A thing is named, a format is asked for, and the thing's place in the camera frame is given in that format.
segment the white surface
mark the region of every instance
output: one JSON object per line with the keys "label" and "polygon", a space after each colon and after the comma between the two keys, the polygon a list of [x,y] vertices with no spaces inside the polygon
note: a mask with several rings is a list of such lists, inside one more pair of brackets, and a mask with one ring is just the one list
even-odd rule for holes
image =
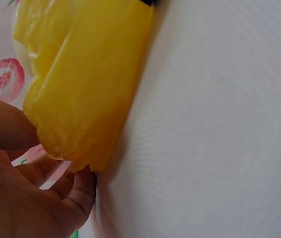
{"label": "white surface", "polygon": [[99,174],[95,237],[281,238],[281,0],[164,14]]}

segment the plastic bag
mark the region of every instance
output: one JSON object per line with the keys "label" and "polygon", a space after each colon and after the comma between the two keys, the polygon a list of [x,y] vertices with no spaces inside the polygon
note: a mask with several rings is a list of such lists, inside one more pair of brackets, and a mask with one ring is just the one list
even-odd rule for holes
{"label": "plastic bag", "polygon": [[140,78],[153,6],[141,0],[23,0],[13,37],[31,61],[24,112],[78,171],[108,163]]}

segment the yellow plastic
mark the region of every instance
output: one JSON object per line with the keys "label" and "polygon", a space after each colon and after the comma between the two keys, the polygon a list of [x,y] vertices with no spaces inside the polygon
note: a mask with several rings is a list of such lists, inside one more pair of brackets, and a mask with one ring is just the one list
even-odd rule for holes
{"label": "yellow plastic", "polygon": [[153,6],[140,0],[22,0],[14,38],[32,64],[24,112],[72,170],[103,169],[132,103]]}

